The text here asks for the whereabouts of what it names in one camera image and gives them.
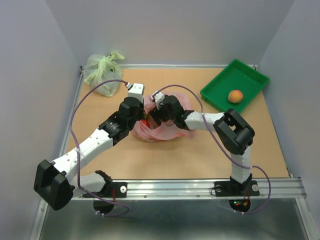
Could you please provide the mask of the pink plastic bag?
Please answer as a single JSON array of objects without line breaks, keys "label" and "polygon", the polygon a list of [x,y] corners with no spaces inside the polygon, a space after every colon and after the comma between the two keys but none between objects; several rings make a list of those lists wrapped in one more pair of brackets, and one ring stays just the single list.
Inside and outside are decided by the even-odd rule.
[{"label": "pink plastic bag", "polygon": [[[185,110],[191,110],[191,102],[189,97],[181,92],[167,91],[164,94],[173,95],[177,97],[180,104]],[[144,110],[148,114],[156,104],[151,101],[151,95],[146,95],[144,97]],[[170,141],[179,137],[193,138],[196,135],[195,130],[185,130],[178,128],[171,120],[162,122],[160,126],[148,116],[146,118],[150,127],[141,121],[137,121],[130,132],[136,138],[146,141],[146,142],[158,142],[158,141]]]}]

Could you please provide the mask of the peach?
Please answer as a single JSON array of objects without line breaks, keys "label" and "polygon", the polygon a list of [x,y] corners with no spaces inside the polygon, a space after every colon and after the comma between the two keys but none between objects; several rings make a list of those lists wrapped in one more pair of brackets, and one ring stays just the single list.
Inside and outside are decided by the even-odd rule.
[{"label": "peach", "polygon": [[243,93],[240,90],[235,89],[230,91],[227,99],[232,104],[238,104],[243,100],[243,98],[244,98]]}]

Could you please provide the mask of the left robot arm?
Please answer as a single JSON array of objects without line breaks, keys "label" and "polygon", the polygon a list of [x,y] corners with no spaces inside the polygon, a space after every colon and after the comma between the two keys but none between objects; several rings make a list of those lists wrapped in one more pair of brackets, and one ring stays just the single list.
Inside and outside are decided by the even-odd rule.
[{"label": "left robot arm", "polygon": [[80,171],[104,151],[114,147],[129,135],[137,121],[144,116],[141,96],[127,96],[119,108],[101,123],[82,143],[66,154],[48,161],[41,161],[35,174],[33,189],[55,211],[64,208],[73,197],[93,193],[106,197],[111,193],[111,178],[98,170],[88,176],[92,189],[81,184]]}]

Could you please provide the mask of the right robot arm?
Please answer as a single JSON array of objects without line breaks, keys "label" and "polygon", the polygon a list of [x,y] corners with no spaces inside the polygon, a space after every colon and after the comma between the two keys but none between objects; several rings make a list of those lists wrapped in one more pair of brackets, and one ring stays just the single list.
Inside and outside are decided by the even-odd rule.
[{"label": "right robot arm", "polygon": [[259,188],[252,180],[250,153],[255,131],[234,110],[223,113],[202,113],[185,110],[173,95],[155,93],[150,98],[155,107],[149,112],[160,125],[173,122],[179,129],[207,130],[219,137],[218,145],[228,151],[231,159],[231,176],[227,181],[216,181],[211,191],[217,197],[258,196]]}]

